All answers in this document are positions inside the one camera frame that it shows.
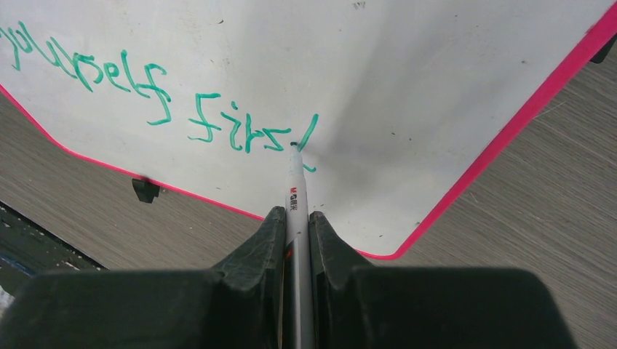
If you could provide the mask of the red-framed whiteboard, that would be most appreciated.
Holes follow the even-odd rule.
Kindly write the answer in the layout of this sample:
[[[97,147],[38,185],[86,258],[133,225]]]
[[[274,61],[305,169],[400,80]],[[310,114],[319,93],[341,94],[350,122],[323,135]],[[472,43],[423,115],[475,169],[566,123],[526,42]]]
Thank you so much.
[[[614,1],[3,1],[1,92],[75,156],[260,218],[290,143],[401,256],[616,34]]]

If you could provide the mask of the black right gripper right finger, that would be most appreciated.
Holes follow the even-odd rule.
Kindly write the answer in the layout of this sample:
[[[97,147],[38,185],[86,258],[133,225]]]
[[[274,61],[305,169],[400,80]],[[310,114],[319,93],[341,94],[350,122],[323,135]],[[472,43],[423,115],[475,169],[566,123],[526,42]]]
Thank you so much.
[[[309,218],[319,348],[574,348],[551,292],[518,268],[376,266]]]

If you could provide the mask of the green whiteboard marker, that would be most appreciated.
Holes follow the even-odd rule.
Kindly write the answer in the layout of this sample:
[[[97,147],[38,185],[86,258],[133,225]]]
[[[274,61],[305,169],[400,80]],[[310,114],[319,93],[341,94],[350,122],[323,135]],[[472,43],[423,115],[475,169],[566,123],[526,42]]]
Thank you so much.
[[[315,348],[308,198],[297,142],[290,143],[285,227],[282,347]]]

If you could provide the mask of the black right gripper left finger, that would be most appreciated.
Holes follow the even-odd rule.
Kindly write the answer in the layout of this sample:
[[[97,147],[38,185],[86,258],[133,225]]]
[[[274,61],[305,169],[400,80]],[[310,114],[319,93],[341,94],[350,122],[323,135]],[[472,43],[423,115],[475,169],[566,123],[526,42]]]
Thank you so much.
[[[285,210],[206,269],[45,273],[1,318],[3,348],[282,348]]]

